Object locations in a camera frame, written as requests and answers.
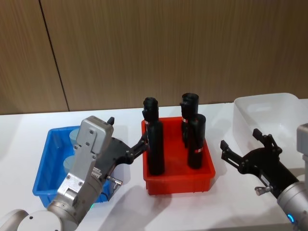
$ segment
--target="wood panel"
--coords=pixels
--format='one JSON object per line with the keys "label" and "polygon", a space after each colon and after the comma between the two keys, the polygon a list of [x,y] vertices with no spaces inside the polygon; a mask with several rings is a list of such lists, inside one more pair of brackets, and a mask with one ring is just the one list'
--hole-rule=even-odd
{"label": "wood panel", "polygon": [[42,0],[72,110],[308,97],[308,1]]}
{"label": "wood panel", "polygon": [[37,0],[0,1],[0,114],[67,111]]}

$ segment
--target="table surface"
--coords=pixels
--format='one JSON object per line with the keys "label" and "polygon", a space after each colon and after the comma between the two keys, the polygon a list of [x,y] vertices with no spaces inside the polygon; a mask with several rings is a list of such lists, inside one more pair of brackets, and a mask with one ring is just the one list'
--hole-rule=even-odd
{"label": "table surface", "polygon": [[[0,116],[0,217],[18,208],[28,213],[44,209],[32,187],[50,129],[80,125],[90,115],[103,120],[113,116],[113,136],[133,146],[141,136],[141,111],[137,108]],[[139,157],[130,166],[117,167],[116,176],[125,184],[110,202],[95,204],[77,230],[292,230],[270,193],[256,196],[254,188],[262,183],[252,175],[239,174],[220,158],[222,139],[241,154],[232,136],[233,104],[200,105],[199,113],[206,116],[205,136],[216,169],[208,192],[149,196]],[[161,107],[159,115],[180,116],[180,107]]]}

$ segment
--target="blue plastic bin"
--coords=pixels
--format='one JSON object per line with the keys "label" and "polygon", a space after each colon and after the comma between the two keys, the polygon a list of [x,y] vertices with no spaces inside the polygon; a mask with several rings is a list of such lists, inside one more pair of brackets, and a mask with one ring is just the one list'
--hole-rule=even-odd
{"label": "blue plastic bin", "polygon": [[[33,194],[39,196],[47,207],[57,195],[57,190],[66,177],[63,161],[74,154],[69,133],[80,126],[54,128],[48,132],[37,177],[33,186]],[[103,193],[96,202],[107,201],[111,195],[110,182],[103,185]]]}

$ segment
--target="robotic arm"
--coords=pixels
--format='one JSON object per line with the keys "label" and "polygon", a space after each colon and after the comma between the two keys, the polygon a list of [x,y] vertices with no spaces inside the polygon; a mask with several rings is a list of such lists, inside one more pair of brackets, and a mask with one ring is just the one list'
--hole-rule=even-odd
{"label": "robotic arm", "polygon": [[271,192],[287,215],[294,230],[308,231],[308,124],[297,128],[297,150],[303,153],[305,182],[297,178],[279,161],[282,149],[271,135],[262,135],[254,129],[254,138],[262,142],[264,148],[252,150],[244,157],[234,153],[225,141],[221,141],[221,158],[238,169],[241,174],[257,176],[264,187],[255,187],[258,196]]}
{"label": "robotic arm", "polygon": [[74,145],[75,163],[47,211],[30,215],[12,211],[0,223],[0,231],[74,231],[102,193],[106,180],[114,184],[113,195],[122,184],[110,176],[114,168],[133,163],[148,149],[146,133],[132,148],[113,138],[113,123],[113,117],[108,122],[94,116],[84,119]]}

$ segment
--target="black cylindrical object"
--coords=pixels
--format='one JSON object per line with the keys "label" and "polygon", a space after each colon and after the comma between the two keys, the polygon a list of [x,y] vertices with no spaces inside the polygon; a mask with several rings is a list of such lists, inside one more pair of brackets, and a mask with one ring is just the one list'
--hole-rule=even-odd
{"label": "black cylindrical object", "polygon": [[185,148],[188,147],[188,120],[198,113],[199,96],[194,93],[185,93],[182,95],[180,103],[182,109],[182,140]]}
{"label": "black cylindrical object", "polygon": [[149,151],[147,155],[148,167],[151,175],[161,175],[165,171],[164,160],[164,130],[158,120],[158,102],[148,97],[143,101],[143,117],[146,121]]}
{"label": "black cylindrical object", "polygon": [[205,122],[206,118],[201,114],[188,120],[188,165],[194,169],[202,166]]}

